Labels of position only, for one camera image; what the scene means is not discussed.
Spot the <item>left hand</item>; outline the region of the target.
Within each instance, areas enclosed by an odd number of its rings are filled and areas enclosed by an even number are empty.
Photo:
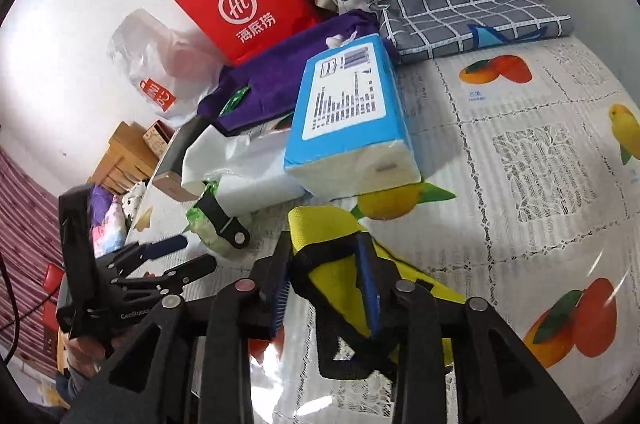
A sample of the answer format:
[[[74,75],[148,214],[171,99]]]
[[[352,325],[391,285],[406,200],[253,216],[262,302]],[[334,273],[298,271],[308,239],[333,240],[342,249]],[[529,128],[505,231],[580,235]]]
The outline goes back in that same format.
[[[68,367],[84,378],[93,378],[106,361],[104,347],[91,336],[70,338],[63,334],[62,338]]]

